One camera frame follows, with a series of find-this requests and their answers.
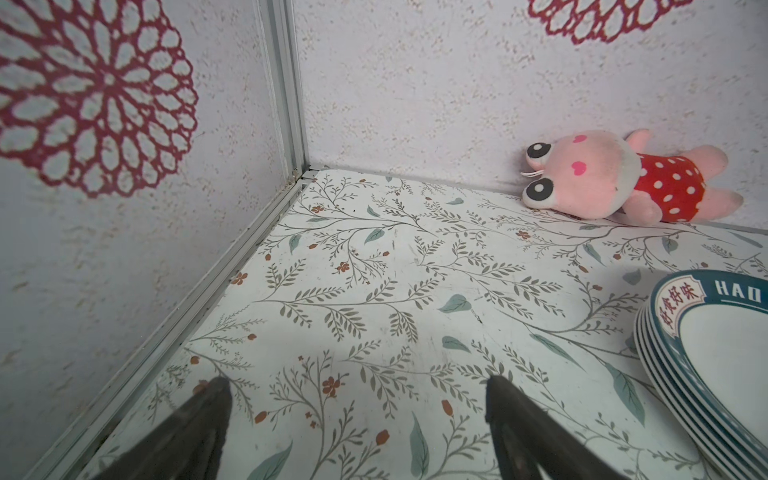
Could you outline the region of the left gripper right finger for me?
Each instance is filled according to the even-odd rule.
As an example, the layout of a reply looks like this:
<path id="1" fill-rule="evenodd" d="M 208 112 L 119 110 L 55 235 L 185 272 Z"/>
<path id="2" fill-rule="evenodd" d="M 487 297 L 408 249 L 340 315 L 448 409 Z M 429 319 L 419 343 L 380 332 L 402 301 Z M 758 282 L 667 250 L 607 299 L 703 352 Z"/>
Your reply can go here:
<path id="1" fill-rule="evenodd" d="M 486 382 L 486 415 L 503 480 L 622 476 L 502 376 Z"/>

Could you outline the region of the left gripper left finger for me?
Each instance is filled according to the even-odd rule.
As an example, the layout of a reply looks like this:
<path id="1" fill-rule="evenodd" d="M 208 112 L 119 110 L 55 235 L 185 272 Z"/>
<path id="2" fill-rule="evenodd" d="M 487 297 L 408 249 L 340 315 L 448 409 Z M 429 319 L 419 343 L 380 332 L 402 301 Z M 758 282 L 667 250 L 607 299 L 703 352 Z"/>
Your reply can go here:
<path id="1" fill-rule="evenodd" d="M 210 380 L 97 477 L 215 480 L 232 404 L 230 381 L 224 377 Z"/>

